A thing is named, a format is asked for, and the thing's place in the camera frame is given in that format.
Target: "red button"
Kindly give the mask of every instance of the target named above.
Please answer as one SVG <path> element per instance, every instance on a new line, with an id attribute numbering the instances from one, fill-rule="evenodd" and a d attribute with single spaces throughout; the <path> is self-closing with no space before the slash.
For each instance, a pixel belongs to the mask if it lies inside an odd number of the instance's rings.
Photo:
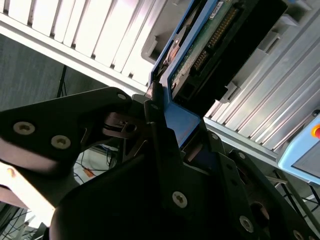
<path id="1" fill-rule="evenodd" d="M 315 130 L 314 135 L 320 139 L 320 128 L 318 128 L 317 130 Z"/>
<path id="2" fill-rule="evenodd" d="M 315 138 L 320 139 L 320 124 L 317 124 L 312 128 L 311 135 Z"/>

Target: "silver screw head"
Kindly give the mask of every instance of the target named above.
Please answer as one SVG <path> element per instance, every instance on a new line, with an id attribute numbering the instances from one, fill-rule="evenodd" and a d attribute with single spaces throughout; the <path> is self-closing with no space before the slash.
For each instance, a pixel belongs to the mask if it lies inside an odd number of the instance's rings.
<path id="1" fill-rule="evenodd" d="M 172 200 L 173 202 L 180 208 L 184 209 L 188 205 L 188 200 L 186 196 L 179 191 L 175 191 L 172 194 Z"/>
<path id="2" fill-rule="evenodd" d="M 251 234 L 254 232 L 254 226 L 246 216 L 240 216 L 239 221 L 247 232 Z"/>
<path id="3" fill-rule="evenodd" d="M 121 93 L 118 93 L 118 97 L 122 100 L 125 100 L 127 97 Z"/>
<path id="4" fill-rule="evenodd" d="M 154 109 L 156 109 L 156 110 L 158 110 L 159 108 L 158 108 L 158 106 L 157 105 L 155 105 L 155 104 L 151 104 L 151 107 L 153 107 Z"/>
<path id="5" fill-rule="evenodd" d="M 240 156 L 240 158 L 246 159 L 246 156 L 242 152 L 239 152 L 238 155 Z"/>
<path id="6" fill-rule="evenodd" d="M 171 85 L 171 90 L 173 91 L 175 88 L 176 88 L 177 84 L 174 82 L 172 85 Z"/>
<path id="7" fill-rule="evenodd" d="M 212 137 L 213 137 L 213 139 L 215 139 L 215 140 L 218 140 L 218 139 L 219 139 L 219 137 L 218 137 L 217 134 L 215 134 L 215 133 L 212 133 Z"/>
<path id="8" fill-rule="evenodd" d="M 297 230 L 293 230 L 293 235 L 297 240 L 304 240 L 304 237 Z"/>
<path id="9" fill-rule="evenodd" d="M 30 135 L 36 130 L 36 128 L 30 122 L 19 121 L 13 125 L 13 130 L 20 135 Z"/>
<path id="10" fill-rule="evenodd" d="M 63 135 L 57 135 L 51 138 L 51 145 L 56 149 L 65 150 L 70 147 L 71 141 Z"/>

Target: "circuit board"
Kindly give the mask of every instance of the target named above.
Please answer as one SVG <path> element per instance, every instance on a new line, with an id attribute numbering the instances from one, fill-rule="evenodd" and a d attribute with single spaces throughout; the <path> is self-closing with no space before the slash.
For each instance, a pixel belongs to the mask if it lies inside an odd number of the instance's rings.
<path id="1" fill-rule="evenodd" d="M 233 5 L 236 2 L 238 1 L 221 0 L 217 3 L 211 16 L 204 24 L 196 40 L 172 76 L 172 86 L 178 85 L 180 78 L 184 76 L 191 67 L 194 67 L 196 70 L 200 69 L 203 62 L 205 62 L 206 58 L 209 56 L 204 48 L 207 46 L 207 48 L 213 49 L 215 44 L 219 41 L 221 35 L 237 13 L 237 9 L 233 9 Z"/>

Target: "green circuit board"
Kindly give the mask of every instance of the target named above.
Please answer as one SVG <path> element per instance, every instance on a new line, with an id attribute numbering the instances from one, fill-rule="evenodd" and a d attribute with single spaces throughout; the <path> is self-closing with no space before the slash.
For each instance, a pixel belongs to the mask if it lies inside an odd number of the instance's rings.
<path id="1" fill-rule="evenodd" d="M 228 18 L 228 15 L 232 13 L 232 6 L 235 2 L 237 1 L 221 0 L 217 3 L 211 16 L 204 24 L 189 51 L 173 74 L 171 84 L 178 85 L 180 78 L 185 75 L 192 66 L 195 68 L 201 66 L 207 57 L 206 51 L 203 51 L 205 46 L 213 47 L 214 45 L 212 43 L 219 40 L 217 37 L 215 40 L 215 35 L 218 37 L 219 35 L 221 36 L 223 34 L 223 30 L 226 29 L 226 27 L 223 28 L 223 26 L 229 24 L 232 20 Z"/>

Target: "blue plastic frame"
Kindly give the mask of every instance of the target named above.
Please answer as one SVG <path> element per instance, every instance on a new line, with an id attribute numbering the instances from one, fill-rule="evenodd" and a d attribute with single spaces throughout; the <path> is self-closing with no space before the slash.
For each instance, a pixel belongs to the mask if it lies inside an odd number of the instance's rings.
<path id="1" fill-rule="evenodd" d="M 185 12 L 183 18 L 181 19 L 178 26 L 173 31 L 169 41 L 165 45 L 162 53 L 160 54 L 159 58 L 157 59 L 151 73 L 149 76 L 149 85 L 153 81 L 153 73 L 155 69 L 157 69 L 158 65 L 161 63 L 161 59 L 163 58 L 165 52 L 167 52 L 168 48 L 170 48 L 171 43 L 175 37 L 175 35 L 178 32 L 178 29 L 181 27 L 181 25 L 184 22 L 184 19 L 188 12 L 190 11 L 190 8 L 195 0 L 192 0 L 189 4 L 187 11 Z M 187 109 L 179 106 L 175 102 L 173 102 L 172 94 L 171 94 L 171 84 L 170 80 L 175 73 L 177 67 L 183 60 L 184 56 L 187 54 L 189 48 L 191 47 L 192 43 L 196 39 L 198 33 L 208 20 L 209 16 L 211 15 L 212 11 L 215 9 L 215 6 L 217 4 L 218 0 L 208 0 L 206 4 L 204 5 L 200 15 L 198 16 L 197 20 L 195 21 L 193 27 L 191 28 L 189 34 L 185 38 L 182 46 L 180 47 L 177 55 L 175 56 L 175 59 L 171 63 L 171 65 L 167 68 L 167 70 L 164 72 L 160 79 L 160 83 L 162 84 L 164 88 L 164 115 L 165 120 L 167 123 L 168 128 L 173 129 L 175 132 L 175 136 L 177 139 L 177 142 L 179 144 L 179 147 L 186 141 L 186 139 L 190 136 L 190 134 L 193 132 L 193 130 L 197 127 L 197 125 L 200 123 L 201 118 L 188 111 Z"/>
<path id="2" fill-rule="evenodd" d="M 313 127 L 318 124 L 320 124 L 320 115 L 318 115 L 312 122 L 310 122 L 289 143 L 278 162 L 278 166 L 288 173 L 320 185 L 320 178 L 308 174 L 307 172 L 293 166 L 304 154 L 306 154 L 315 144 L 317 144 L 318 141 L 320 141 L 320 139 L 311 135 Z"/>

